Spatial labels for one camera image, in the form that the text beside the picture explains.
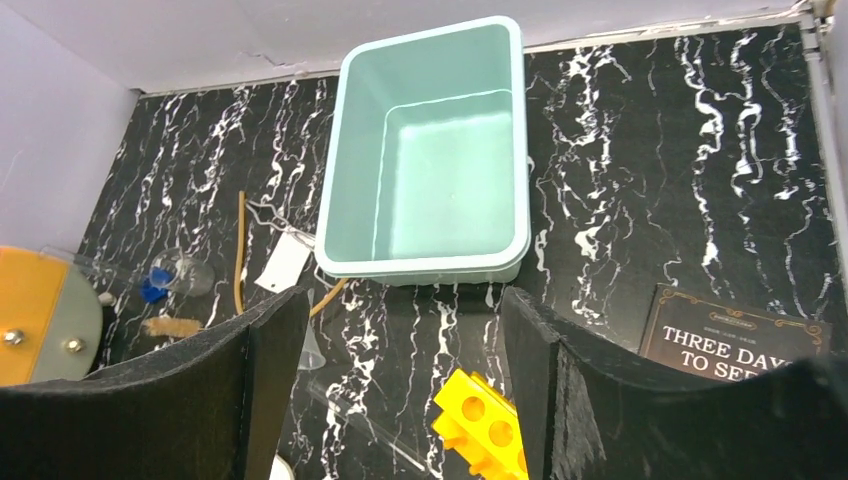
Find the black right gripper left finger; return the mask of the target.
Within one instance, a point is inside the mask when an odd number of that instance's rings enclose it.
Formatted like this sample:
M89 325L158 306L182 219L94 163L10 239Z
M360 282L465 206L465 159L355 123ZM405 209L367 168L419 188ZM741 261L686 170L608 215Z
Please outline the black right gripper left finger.
M5 479L266 479L305 338L292 287L79 381L1 391Z

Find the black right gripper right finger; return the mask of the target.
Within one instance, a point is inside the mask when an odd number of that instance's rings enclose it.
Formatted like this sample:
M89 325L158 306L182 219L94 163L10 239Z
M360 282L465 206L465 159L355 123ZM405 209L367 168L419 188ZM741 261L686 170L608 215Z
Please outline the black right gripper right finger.
M533 479L847 475L843 357L721 383L643 358L516 287L500 318Z

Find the clear glass beaker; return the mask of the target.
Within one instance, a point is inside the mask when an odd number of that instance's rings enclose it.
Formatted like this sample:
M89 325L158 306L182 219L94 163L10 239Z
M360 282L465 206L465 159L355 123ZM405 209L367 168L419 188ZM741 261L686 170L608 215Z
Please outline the clear glass beaker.
M148 280L152 286L176 294L199 297L211 291L214 269L180 248L170 248L156 255Z

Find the metal crucible tongs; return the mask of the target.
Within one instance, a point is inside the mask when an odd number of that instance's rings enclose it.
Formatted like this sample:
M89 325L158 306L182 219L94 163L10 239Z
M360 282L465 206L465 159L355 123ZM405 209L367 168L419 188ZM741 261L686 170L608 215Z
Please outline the metal crucible tongs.
M296 227L274 205L248 200L246 209L257 224L287 234L310 251L314 250L315 236Z

